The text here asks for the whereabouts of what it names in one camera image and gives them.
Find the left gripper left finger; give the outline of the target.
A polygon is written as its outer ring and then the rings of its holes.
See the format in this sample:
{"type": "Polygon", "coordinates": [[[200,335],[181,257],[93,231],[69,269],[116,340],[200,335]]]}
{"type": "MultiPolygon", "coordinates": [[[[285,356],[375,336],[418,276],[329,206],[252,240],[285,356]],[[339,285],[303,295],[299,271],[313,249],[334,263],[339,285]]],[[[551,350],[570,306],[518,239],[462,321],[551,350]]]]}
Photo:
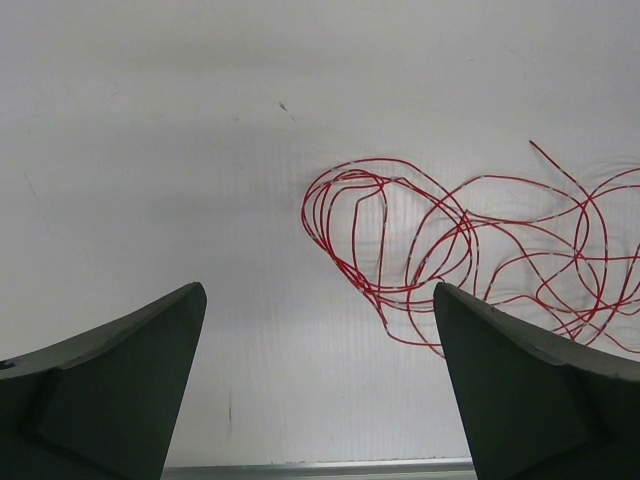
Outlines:
{"type": "Polygon", "coordinates": [[[161,477],[204,322],[193,282],[1,363],[4,479],[161,477]]]}

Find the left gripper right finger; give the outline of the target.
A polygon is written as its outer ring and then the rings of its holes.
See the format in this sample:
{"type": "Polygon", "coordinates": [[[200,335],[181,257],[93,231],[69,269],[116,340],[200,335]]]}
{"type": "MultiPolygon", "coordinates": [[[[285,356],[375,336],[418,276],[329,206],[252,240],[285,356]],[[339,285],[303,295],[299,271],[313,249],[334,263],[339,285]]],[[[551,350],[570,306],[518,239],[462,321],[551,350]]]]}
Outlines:
{"type": "Polygon", "coordinates": [[[444,282],[440,342],[480,479],[636,479],[639,364],[444,282]]]}

